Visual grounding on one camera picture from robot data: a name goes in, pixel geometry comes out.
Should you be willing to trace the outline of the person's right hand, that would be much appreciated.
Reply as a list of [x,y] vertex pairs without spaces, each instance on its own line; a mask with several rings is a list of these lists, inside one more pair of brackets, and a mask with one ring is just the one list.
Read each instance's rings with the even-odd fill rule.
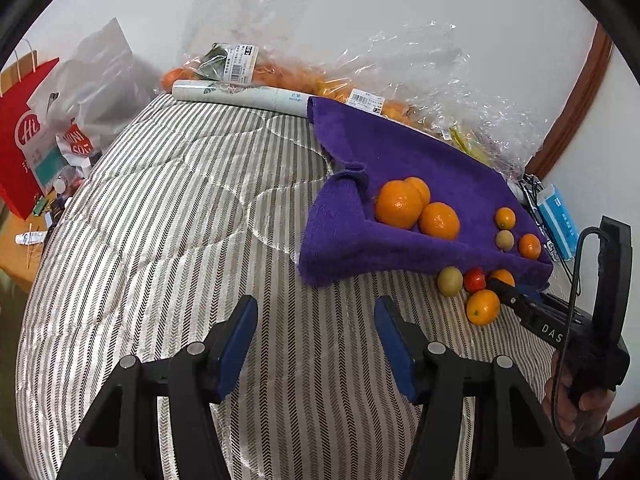
[[612,390],[597,388],[582,395],[578,405],[568,398],[568,388],[573,376],[564,367],[559,379],[556,404],[552,405],[553,377],[559,361],[559,351],[555,351],[551,360],[551,377],[544,385],[544,400],[541,405],[544,414],[551,417],[556,414],[562,433],[579,442],[597,434],[608,419],[616,393]]

